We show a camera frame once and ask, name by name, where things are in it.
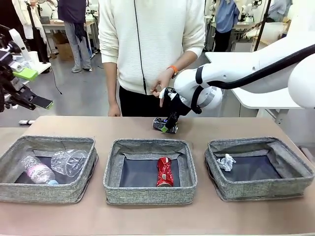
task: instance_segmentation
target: crumpled plastic cup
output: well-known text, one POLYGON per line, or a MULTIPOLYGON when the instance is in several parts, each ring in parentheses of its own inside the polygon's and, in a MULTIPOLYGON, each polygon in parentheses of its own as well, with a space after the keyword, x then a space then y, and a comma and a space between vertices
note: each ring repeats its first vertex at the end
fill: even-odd
POLYGON ((84 150, 56 152, 51 158, 51 169, 69 177, 76 176, 82 169, 88 153, 84 150))

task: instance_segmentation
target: gray fabric bin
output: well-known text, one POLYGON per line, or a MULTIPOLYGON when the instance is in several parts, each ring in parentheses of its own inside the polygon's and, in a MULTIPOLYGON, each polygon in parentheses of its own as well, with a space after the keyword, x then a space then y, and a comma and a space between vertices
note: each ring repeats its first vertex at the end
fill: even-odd
POLYGON ((0 158, 0 201, 17 203, 76 203, 81 200, 98 156, 91 138, 23 136, 0 158), (23 175, 20 160, 31 148, 35 156, 52 157, 56 151, 85 150, 88 157, 72 182, 59 185, 16 183, 23 175))
POLYGON ((299 197, 314 179, 312 169, 277 138, 212 141, 205 158, 217 193, 224 201, 299 197), (217 164, 217 159, 226 153, 236 161, 230 172, 217 164))
POLYGON ((197 175, 184 141, 119 139, 112 145, 103 184, 109 204, 181 205, 192 202, 197 175), (156 187, 157 162, 163 156, 172 160, 177 187, 156 187))

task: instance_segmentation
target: cardboard box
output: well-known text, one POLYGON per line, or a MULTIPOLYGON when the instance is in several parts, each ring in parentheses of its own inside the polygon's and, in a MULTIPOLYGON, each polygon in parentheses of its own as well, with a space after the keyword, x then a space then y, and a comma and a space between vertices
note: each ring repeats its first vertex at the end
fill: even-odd
POLYGON ((53 34, 52 39, 58 48, 60 60, 74 61, 67 37, 63 33, 58 32, 53 34))
POLYGON ((60 60, 74 61, 72 49, 69 43, 57 44, 60 60))

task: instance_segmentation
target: watch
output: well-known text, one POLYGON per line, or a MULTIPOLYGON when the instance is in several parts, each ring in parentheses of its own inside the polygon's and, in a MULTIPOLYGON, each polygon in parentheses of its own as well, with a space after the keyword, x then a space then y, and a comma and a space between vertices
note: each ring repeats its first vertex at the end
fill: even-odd
POLYGON ((178 69, 173 65, 171 65, 169 68, 172 68, 174 70, 174 74, 172 76, 172 79, 174 79, 178 75, 178 69))

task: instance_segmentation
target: crushed red can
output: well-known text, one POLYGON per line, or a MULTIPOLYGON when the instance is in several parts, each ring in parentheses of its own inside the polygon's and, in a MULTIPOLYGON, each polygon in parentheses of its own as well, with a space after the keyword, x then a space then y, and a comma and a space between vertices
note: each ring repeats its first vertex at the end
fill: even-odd
POLYGON ((157 187, 173 187, 174 179, 172 175, 171 164, 172 160, 168 157, 161 157, 158 160, 157 187))

